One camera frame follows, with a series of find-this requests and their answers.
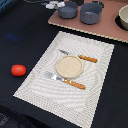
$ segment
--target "wooden handle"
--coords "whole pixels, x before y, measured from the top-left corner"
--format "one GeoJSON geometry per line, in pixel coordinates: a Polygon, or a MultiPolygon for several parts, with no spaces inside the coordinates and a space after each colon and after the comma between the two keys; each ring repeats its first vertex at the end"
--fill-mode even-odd
{"type": "Polygon", "coordinates": [[[70,84],[72,86],[75,86],[77,88],[80,88],[80,89],[85,89],[86,88],[84,85],[76,83],[76,82],[73,82],[71,80],[64,79],[64,82],[67,83],[67,84],[70,84]]]}
{"type": "Polygon", "coordinates": [[[91,58],[91,57],[87,57],[87,56],[78,55],[78,57],[80,59],[88,60],[88,61],[91,61],[91,62],[94,62],[94,63],[96,63],[98,61],[97,59],[94,59],[94,58],[91,58]]]}

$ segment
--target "white placemat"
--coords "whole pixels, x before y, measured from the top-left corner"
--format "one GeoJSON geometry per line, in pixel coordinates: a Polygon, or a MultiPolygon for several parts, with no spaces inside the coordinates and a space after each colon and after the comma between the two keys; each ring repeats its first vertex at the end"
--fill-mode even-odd
{"type": "Polygon", "coordinates": [[[90,128],[113,49],[112,44],[60,31],[14,96],[90,128]],[[45,77],[46,71],[58,75],[55,64],[64,56],[58,49],[98,59],[97,63],[83,60],[83,73],[72,79],[84,84],[85,90],[45,77]]]}

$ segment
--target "fork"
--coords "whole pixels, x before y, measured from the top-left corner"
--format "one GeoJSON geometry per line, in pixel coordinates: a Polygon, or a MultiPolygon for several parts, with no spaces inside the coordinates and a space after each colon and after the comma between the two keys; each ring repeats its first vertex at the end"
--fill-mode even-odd
{"type": "Polygon", "coordinates": [[[62,82],[64,82],[64,83],[70,84],[70,85],[75,86],[75,87],[80,88],[80,89],[85,89],[85,88],[86,88],[86,87],[85,87],[84,85],[82,85],[82,84],[76,83],[76,82],[71,81],[71,80],[68,80],[68,79],[60,78],[60,77],[58,77],[57,75],[52,74],[51,72],[45,72],[44,75],[45,75],[47,78],[50,78],[50,79],[52,79],[52,80],[60,80],[60,81],[62,81],[62,82]]]}

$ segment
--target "red object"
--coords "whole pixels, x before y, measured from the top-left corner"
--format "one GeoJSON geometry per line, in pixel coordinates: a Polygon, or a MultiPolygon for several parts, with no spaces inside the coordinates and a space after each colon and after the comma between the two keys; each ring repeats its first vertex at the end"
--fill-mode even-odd
{"type": "Polygon", "coordinates": [[[26,73],[26,67],[23,65],[13,65],[11,73],[14,76],[23,76],[26,73]]]}

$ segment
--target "cooking pot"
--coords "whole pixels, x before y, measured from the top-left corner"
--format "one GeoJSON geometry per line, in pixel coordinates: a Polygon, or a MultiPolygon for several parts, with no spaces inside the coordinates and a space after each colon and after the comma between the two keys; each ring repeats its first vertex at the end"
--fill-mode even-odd
{"type": "Polygon", "coordinates": [[[46,5],[46,8],[48,9],[57,9],[59,16],[64,19],[72,19],[76,17],[78,13],[78,5],[72,1],[65,1],[63,7],[57,6],[58,4],[54,1],[53,2],[51,1],[50,4],[47,3],[41,3],[41,4],[46,5]]]}
{"type": "Polygon", "coordinates": [[[72,1],[65,1],[64,7],[58,8],[58,14],[64,19],[72,19],[77,16],[78,5],[72,1]]]}
{"type": "Polygon", "coordinates": [[[92,0],[90,3],[85,3],[80,9],[80,20],[85,24],[95,24],[99,22],[102,13],[102,6],[98,3],[94,3],[92,0]]]}

